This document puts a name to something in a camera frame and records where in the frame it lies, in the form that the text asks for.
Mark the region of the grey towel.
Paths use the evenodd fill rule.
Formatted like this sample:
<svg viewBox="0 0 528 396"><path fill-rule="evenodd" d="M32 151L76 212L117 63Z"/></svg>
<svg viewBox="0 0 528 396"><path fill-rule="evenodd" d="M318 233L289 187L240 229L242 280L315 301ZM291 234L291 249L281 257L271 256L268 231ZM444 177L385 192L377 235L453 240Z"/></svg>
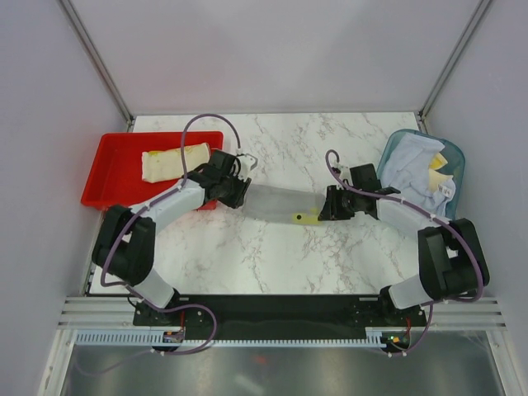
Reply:
<svg viewBox="0 0 528 396"><path fill-rule="evenodd" d="M269 223L318 225L324 203L322 193L251 184L242 212L246 217Z"/></svg>

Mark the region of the yellow green patterned towel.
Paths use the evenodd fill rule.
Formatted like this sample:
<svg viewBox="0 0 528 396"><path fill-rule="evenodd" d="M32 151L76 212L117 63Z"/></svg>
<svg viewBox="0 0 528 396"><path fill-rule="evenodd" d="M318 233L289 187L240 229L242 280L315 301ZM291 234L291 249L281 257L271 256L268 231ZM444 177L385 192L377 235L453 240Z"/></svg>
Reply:
<svg viewBox="0 0 528 396"><path fill-rule="evenodd" d="M192 171L210 159L211 151L207 143L184 148L186 169ZM182 177L182 153L179 148L165 151L142 152L142 180L148 183L166 182Z"/></svg>

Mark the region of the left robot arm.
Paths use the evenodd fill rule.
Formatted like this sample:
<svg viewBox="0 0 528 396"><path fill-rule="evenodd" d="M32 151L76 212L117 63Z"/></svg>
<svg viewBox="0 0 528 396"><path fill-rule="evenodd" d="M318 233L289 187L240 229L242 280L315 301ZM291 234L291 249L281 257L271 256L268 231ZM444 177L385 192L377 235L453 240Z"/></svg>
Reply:
<svg viewBox="0 0 528 396"><path fill-rule="evenodd" d="M237 209L243 205L257 158L214 151L166 191L144 203L111 206L104 216L92 263L101 268L101 285L122 285L150 303L152 315L162 325L174 324L181 306L176 290L154 269L155 243L168 225L211 201Z"/></svg>

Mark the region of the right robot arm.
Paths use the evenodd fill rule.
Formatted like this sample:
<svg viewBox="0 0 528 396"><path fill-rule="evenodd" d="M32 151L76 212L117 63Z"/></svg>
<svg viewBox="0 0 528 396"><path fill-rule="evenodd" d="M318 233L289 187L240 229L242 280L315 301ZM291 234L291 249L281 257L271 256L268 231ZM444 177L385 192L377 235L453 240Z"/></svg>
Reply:
<svg viewBox="0 0 528 396"><path fill-rule="evenodd" d="M424 210L400 190L383 187L371 164L345 169L335 164L321 221L344 221L362 213L389 224L417 241L417 274L384 287L377 305L381 322L396 325L409 308L443 300L473 303L489 283L488 266L474 224Z"/></svg>

